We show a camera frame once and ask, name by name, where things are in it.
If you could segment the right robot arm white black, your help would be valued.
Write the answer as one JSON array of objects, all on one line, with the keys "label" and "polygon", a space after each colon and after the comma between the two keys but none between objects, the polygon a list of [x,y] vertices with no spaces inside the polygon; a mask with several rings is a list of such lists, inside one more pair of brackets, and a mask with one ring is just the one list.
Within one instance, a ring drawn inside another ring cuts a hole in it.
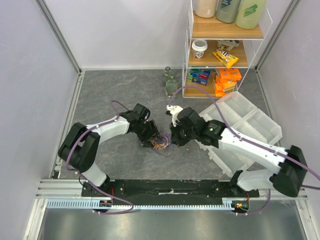
[{"label": "right robot arm white black", "polygon": [[262,170],[237,170],[229,184],[235,197],[256,189],[274,188],[281,194],[295,198],[306,176],[306,164],[302,150],[292,145],[289,149],[278,147],[248,137],[224,122],[205,120],[190,107],[167,105],[171,143],[182,147],[191,140],[204,146],[237,153],[264,166]]}]

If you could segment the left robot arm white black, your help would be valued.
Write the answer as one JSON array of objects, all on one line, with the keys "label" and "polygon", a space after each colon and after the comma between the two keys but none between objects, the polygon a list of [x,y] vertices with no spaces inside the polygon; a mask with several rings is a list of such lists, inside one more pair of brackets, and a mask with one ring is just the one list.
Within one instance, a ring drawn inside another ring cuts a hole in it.
[{"label": "left robot arm white black", "polygon": [[58,156],[67,167],[72,167],[93,184],[95,194],[104,197],[110,191],[110,177],[95,163],[99,145],[116,136],[134,133],[142,147],[152,148],[152,141],[160,139],[160,133],[155,121],[149,120],[150,115],[150,110],[138,103],[132,110],[117,112],[115,117],[104,122],[89,125],[77,122],[66,135]]}]

